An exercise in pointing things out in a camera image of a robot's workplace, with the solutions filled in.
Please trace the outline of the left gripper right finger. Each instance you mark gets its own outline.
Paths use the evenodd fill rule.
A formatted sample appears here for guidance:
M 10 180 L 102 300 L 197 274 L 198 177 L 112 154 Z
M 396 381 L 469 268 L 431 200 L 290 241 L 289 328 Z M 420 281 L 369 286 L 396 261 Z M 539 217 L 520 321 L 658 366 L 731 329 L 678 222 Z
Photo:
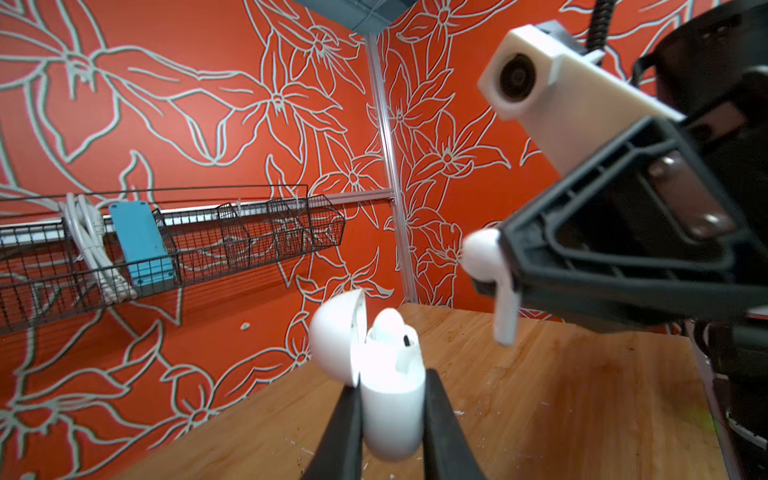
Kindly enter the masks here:
M 426 371 L 422 443 L 425 479 L 485 479 L 435 369 Z

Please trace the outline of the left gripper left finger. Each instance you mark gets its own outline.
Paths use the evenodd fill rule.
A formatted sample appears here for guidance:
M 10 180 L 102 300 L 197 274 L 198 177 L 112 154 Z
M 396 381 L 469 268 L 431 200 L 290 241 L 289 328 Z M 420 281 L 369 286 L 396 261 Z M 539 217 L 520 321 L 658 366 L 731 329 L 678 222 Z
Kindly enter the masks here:
M 360 480 L 363 458 L 362 397 L 345 386 L 302 480 Z

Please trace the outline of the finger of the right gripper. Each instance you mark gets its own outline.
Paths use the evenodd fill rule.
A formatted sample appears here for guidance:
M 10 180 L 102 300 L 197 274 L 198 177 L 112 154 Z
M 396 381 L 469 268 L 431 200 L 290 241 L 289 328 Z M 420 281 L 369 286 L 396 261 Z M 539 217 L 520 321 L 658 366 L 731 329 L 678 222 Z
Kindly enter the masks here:
M 677 320 L 741 323 L 767 304 L 767 243 L 741 229 L 717 252 L 682 252 L 691 211 L 680 193 L 716 190 L 683 122 L 646 117 L 600 147 L 500 225 L 499 244 L 521 307 L 593 330 Z

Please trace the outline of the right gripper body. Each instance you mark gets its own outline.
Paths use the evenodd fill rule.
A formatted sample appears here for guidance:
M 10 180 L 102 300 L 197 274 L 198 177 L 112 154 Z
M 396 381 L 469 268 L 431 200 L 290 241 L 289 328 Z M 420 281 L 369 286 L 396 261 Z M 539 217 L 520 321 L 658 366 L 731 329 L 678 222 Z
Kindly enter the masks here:
M 719 241 L 737 230 L 767 243 L 767 67 L 741 74 L 707 70 L 677 94 L 686 115 L 682 128 L 700 162 L 717 178 L 716 190 L 738 206 L 740 224 L 720 208 L 712 191 L 680 191 L 691 212 L 681 216 L 682 252 L 717 252 Z

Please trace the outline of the white round puck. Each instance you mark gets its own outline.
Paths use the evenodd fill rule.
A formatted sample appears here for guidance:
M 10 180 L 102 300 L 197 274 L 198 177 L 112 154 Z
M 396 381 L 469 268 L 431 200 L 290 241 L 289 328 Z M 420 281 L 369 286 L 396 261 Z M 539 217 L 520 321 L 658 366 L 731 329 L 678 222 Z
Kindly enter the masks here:
M 426 368 L 419 344 L 368 343 L 365 292 L 339 294 L 315 312 L 309 329 L 312 357 L 322 371 L 362 397 L 363 439 L 377 458 L 411 457 L 422 442 Z

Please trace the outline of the white earbud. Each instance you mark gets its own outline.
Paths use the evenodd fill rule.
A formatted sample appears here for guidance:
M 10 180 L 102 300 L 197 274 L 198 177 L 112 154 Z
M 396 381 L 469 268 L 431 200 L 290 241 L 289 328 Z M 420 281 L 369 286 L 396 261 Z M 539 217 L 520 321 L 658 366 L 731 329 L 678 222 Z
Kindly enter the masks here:
M 474 281 L 494 287 L 494 340 L 505 347 L 515 343 L 522 296 L 503 255 L 496 228 L 468 235 L 462 244 L 461 266 Z
M 366 341 L 398 348 L 419 344 L 416 330 L 406 324 L 401 313 L 394 308 L 386 308 L 376 316 Z

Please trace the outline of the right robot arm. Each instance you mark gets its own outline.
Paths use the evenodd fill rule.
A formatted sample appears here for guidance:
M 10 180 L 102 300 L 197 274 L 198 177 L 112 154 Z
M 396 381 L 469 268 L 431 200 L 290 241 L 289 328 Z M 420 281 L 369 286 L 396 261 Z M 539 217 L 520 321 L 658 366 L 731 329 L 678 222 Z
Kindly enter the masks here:
M 745 479 L 767 475 L 767 5 L 730 1 L 674 29 L 629 82 L 602 59 L 614 5 L 584 43 L 556 21 L 503 38 L 478 80 L 556 183 L 468 235 L 494 338 L 522 308 L 593 331 L 679 323 L 713 374 Z

